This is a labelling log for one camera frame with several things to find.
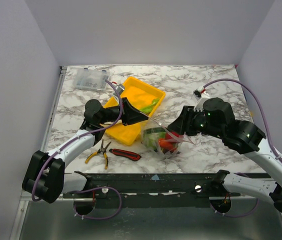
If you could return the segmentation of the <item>red toy tomato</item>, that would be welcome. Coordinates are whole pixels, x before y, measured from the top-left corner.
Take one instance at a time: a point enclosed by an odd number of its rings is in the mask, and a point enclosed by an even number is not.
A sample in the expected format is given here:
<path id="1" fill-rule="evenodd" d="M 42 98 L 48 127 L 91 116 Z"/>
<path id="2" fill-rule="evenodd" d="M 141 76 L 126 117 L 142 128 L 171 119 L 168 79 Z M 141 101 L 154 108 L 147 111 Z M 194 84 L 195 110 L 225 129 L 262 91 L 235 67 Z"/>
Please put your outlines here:
<path id="1" fill-rule="evenodd" d="M 174 144 L 174 143 L 179 143 L 181 138 L 182 136 L 180 136 L 176 132 L 166 132 L 164 140 L 168 143 Z"/>

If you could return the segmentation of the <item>green toy cabbage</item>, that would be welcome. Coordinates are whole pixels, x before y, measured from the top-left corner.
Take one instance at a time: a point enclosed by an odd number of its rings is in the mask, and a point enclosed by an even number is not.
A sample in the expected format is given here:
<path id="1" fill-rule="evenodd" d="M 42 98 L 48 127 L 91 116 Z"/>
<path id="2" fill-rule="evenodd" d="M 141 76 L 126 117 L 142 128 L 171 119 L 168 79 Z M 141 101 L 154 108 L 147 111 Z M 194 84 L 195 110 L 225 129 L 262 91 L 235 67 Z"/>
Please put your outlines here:
<path id="1" fill-rule="evenodd" d="M 164 139 L 166 131 L 162 127 L 152 127 L 143 130 L 142 132 L 142 144 L 148 148 L 152 149 L 155 152 L 158 150 L 159 139 Z"/>

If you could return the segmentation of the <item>red toy chili pepper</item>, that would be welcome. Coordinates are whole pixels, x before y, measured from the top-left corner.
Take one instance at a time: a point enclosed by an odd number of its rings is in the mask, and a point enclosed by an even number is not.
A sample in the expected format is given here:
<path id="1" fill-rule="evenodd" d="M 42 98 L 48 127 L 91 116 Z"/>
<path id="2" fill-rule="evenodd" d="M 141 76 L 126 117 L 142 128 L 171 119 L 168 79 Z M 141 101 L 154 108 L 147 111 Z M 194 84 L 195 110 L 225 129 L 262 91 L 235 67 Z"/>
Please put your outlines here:
<path id="1" fill-rule="evenodd" d="M 163 138 L 158 140 L 158 144 L 162 149 L 167 151 L 175 151 L 177 149 L 176 143 L 166 142 Z"/>

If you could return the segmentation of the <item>clear zip top bag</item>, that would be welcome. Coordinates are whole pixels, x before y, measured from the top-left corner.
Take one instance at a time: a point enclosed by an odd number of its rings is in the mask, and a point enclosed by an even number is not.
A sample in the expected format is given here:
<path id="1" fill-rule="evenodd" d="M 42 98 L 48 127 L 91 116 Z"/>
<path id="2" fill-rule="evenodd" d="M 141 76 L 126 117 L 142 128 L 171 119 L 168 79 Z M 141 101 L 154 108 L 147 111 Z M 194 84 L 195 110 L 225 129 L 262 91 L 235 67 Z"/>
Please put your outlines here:
<path id="1" fill-rule="evenodd" d="M 183 143 L 194 144 L 187 135 L 179 135 L 144 112 L 141 113 L 148 119 L 141 124 L 140 141 L 160 158 L 170 159 L 180 154 Z"/>

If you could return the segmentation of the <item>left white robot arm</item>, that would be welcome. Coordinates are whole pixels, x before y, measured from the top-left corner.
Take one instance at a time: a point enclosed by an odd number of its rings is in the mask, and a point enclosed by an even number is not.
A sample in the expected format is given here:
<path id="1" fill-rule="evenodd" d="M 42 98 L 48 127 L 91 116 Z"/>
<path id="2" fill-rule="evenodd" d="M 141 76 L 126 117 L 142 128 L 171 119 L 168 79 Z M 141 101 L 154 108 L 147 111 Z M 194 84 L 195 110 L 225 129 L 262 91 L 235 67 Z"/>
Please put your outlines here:
<path id="1" fill-rule="evenodd" d="M 85 104 L 83 123 L 73 137 L 53 150 L 38 150 L 32 155 L 22 189 L 31 194 L 34 202 L 53 203 L 64 189 L 66 167 L 103 138 L 106 131 L 103 124 L 113 127 L 121 121 L 128 126 L 146 120 L 148 116 L 132 106 L 126 97 L 112 107 L 103 107 L 96 99 L 89 100 Z"/>

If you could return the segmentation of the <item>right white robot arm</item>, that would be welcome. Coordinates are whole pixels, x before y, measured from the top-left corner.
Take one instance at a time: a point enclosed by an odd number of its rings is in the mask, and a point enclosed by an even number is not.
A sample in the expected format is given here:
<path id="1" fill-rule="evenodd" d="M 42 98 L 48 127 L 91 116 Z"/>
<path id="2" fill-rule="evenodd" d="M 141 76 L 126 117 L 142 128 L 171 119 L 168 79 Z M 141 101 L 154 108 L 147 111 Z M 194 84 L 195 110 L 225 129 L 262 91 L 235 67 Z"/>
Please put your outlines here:
<path id="1" fill-rule="evenodd" d="M 198 106 L 184 106 L 167 128 L 179 135 L 204 134 L 218 138 L 229 149 L 254 161 L 272 178 L 248 178 L 219 170 L 210 184 L 215 195 L 226 192 L 248 195 L 273 204 L 282 213 L 282 156 L 275 155 L 259 127 L 235 118 L 230 103 L 214 97 L 202 99 Z"/>

